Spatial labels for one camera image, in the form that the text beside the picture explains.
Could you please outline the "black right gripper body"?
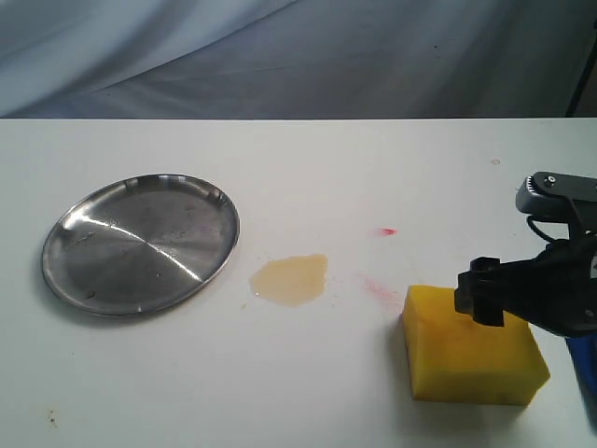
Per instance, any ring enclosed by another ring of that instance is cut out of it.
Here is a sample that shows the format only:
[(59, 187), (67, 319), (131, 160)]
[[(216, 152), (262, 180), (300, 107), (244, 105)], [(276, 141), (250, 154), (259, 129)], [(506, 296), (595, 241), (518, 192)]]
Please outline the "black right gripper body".
[(542, 329), (564, 337), (596, 331), (596, 237), (559, 240), (536, 257)]

